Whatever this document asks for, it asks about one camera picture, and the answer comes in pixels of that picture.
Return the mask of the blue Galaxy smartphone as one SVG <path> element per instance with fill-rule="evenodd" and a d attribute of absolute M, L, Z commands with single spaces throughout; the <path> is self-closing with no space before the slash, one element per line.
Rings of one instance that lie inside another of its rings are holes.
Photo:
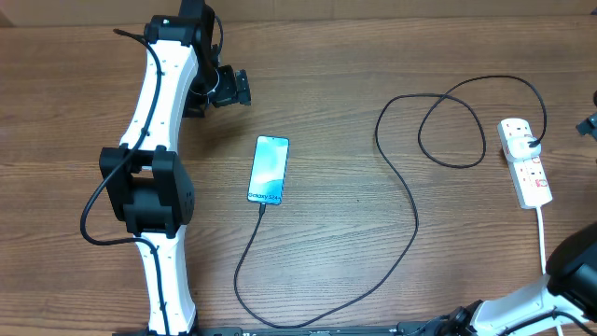
<path fill-rule="evenodd" d="M 285 137 L 257 138 L 247 191 L 249 202 L 273 205 L 282 202 L 289 148 L 289 139 Z"/>

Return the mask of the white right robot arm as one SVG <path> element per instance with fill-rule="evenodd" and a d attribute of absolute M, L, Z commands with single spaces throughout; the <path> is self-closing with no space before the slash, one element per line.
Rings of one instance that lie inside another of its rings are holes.
<path fill-rule="evenodd" d="M 537 215 L 542 276 L 526 287 L 493 301 L 476 301 L 420 327 L 435 335 L 533 335 L 575 324 L 592 335 L 586 323 L 596 320 L 596 225 L 574 233 L 546 254 L 542 207 L 553 200 L 540 159 L 541 146 L 524 119 L 497 125 L 520 207 Z"/>

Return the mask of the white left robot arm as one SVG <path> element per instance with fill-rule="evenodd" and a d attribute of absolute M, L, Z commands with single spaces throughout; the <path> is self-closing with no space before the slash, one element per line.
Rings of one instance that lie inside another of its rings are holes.
<path fill-rule="evenodd" d="M 99 158 L 102 182 L 80 217 L 85 240 L 90 210 L 107 193 L 117 220 L 134 243 L 145 272 L 150 303 L 143 335 L 197 335 L 198 311 L 187 280 L 185 236 L 193 216 L 195 189 L 178 154 L 185 118 L 201 118 L 209 106 L 250 105 L 244 70 L 220 62 L 223 31 L 214 10 L 203 1 L 183 0 L 177 15 L 156 15 L 132 39 L 146 49 L 146 71 L 129 127 L 117 147 Z"/>

